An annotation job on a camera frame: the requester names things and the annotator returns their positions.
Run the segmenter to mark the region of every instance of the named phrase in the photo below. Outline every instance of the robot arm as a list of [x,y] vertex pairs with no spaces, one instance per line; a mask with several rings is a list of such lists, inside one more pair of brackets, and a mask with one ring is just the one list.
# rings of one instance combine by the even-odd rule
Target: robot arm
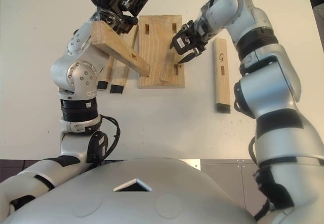
[[[44,159],[0,184],[0,222],[42,194],[98,166],[116,147],[118,122],[97,111],[98,74],[109,55],[91,44],[92,22],[105,21],[115,32],[127,33],[148,0],[91,0],[97,11],[74,32],[66,52],[51,68],[61,101],[61,155]],[[133,16],[124,15],[129,11]],[[115,140],[99,130],[102,118],[116,125]]]
[[183,25],[171,47],[179,54],[192,50],[181,61],[187,62],[222,29],[231,35],[241,61],[235,108],[257,121],[260,169],[255,178],[273,207],[260,223],[319,223],[324,205],[324,146],[297,109],[300,81],[267,15],[252,0],[211,0],[196,21]]

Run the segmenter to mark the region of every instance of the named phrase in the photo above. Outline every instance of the sticker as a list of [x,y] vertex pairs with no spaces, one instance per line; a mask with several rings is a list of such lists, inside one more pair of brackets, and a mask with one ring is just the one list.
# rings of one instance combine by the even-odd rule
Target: sticker
[[179,46],[180,46],[181,48],[184,48],[184,47],[185,47],[185,45],[184,45],[184,43],[183,43],[183,41],[182,41],[181,38],[178,38],[178,39],[177,39],[177,43],[179,44]]
[[99,144],[102,144],[102,142],[105,140],[105,136],[103,136],[100,140],[99,140]]
[[87,97],[93,97],[93,96],[96,96],[96,91],[95,90],[87,92]]
[[104,156],[106,154],[106,146],[104,145],[102,148],[102,156]]

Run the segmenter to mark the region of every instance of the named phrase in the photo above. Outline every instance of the table surface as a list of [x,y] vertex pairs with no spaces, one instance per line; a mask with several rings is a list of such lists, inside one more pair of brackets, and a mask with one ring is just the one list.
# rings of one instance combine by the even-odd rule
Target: table surface
[[[149,0],[141,15],[181,14],[195,19],[207,0]],[[300,111],[324,136],[324,55],[309,0],[253,0],[263,9],[302,83]],[[50,67],[74,30],[94,12],[90,0],[1,0],[0,159],[42,159],[59,154],[61,117]],[[226,31],[230,86],[239,59]],[[110,159],[170,157],[246,159],[255,121],[215,112],[212,43],[185,64],[185,89],[138,89],[131,71],[123,95],[98,93],[99,112],[115,117],[121,137]],[[234,95],[231,90],[231,102]],[[114,128],[104,123],[110,136]]]

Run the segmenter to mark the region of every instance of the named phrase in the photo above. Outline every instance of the triangular opening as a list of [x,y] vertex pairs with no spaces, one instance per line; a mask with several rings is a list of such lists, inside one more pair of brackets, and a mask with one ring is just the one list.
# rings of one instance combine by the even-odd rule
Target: triangular opening
[[115,187],[113,190],[114,192],[150,192],[152,188],[143,181],[135,178]]

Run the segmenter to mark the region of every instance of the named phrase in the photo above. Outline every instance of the wooden board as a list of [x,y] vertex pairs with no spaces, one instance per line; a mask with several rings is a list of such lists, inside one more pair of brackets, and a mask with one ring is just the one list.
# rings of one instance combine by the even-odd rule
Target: wooden board
[[93,22],[91,37],[94,46],[118,59],[139,74],[148,76],[148,63],[104,21]]
[[163,76],[165,81],[160,79],[171,39],[181,26],[181,15],[140,16],[139,54],[148,62],[150,72],[148,77],[139,75],[139,88],[184,88],[184,65],[178,65],[181,55],[175,54],[169,76]]
[[[134,48],[135,45],[137,31],[138,31],[138,25],[134,26],[129,33],[123,34],[123,40],[132,48]],[[127,65],[116,60],[112,79],[111,79],[111,87],[110,87],[111,94],[123,93],[129,71],[130,68]]]
[[114,64],[114,57],[110,56],[105,67],[100,71],[98,76],[98,90],[106,90],[110,82],[111,72]]
[[230,113],[229,76],[226,40],[215,38],[214,40],[215,62],[215,90],[216,110],[220,113]]

